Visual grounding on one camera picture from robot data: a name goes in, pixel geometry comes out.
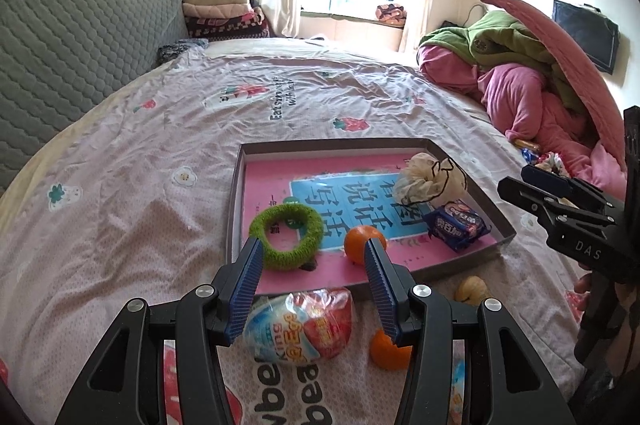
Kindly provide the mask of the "person's right hand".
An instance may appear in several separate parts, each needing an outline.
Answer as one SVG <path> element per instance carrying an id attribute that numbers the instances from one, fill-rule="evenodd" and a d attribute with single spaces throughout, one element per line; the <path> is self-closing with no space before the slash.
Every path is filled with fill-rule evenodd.
<path id="1" fill-rule="evenodd" d="M 592 273 L 588 272 L 583 275 L 575 284 L 574 292 L 579 296 L 578 308 L 580 311 L 585 311 L 589 301 L 592 285 Z"/>

